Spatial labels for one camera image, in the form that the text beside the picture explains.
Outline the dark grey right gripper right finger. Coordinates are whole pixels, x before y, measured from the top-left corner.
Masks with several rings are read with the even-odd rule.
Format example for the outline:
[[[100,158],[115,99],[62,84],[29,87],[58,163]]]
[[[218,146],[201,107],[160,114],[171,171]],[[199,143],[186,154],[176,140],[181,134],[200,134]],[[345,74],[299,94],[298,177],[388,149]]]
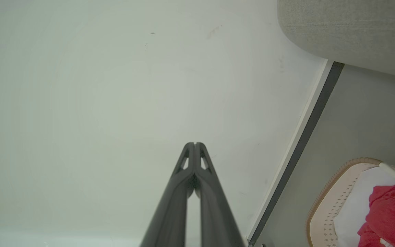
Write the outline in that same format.
[[[244,247],[218,179],[210,154],[203,143],[195,144],[196,192],[200,199],[201,245],[203,247]]]

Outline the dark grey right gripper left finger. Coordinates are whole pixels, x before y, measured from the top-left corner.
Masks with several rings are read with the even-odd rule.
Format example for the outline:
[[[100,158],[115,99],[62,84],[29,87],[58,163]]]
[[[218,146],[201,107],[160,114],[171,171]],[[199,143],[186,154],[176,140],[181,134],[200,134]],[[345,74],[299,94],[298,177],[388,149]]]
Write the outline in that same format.
[[[193,193],[195,144],[185,144],[141,242],[141,247],[184,247],[188,198]]]

